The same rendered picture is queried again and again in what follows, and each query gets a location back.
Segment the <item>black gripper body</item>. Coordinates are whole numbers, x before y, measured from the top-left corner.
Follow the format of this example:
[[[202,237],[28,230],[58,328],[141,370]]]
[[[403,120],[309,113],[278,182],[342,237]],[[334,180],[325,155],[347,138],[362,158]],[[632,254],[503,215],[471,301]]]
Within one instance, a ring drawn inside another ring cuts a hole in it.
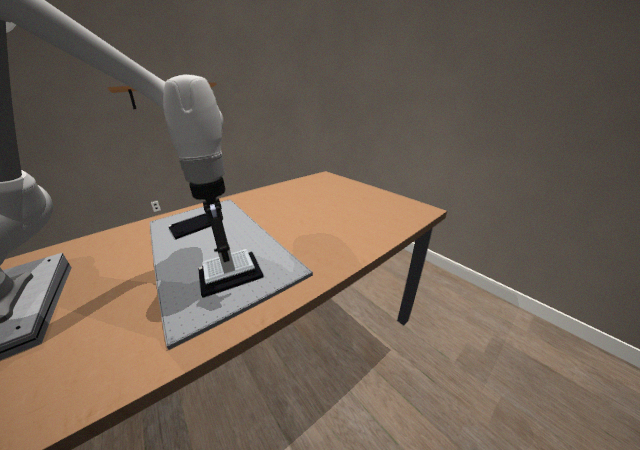
[[[216,197],[225,192],[223,177],[210,183],[194,184],[191,182],[189,185],[193,198],[206,200],[207,208],[210,208],[212,204],[214,204],[215,207],[218,206]]]

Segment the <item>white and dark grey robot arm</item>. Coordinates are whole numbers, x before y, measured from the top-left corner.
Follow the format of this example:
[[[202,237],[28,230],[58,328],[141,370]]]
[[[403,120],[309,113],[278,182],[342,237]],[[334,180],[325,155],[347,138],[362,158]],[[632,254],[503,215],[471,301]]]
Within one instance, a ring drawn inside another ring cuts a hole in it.
[[[210,183],[225,174],[222,113],[205,78],[180,75],[164,82],[47,1],[0,0],[0,265],[8,253],[46,225],[53,211],[50,195],[32,176],[21,171],[6,22],[128,85],[160,106],[187,182]],[[0,323],[12,317],[32,278],[30,272],[9,277],[0,267]]]

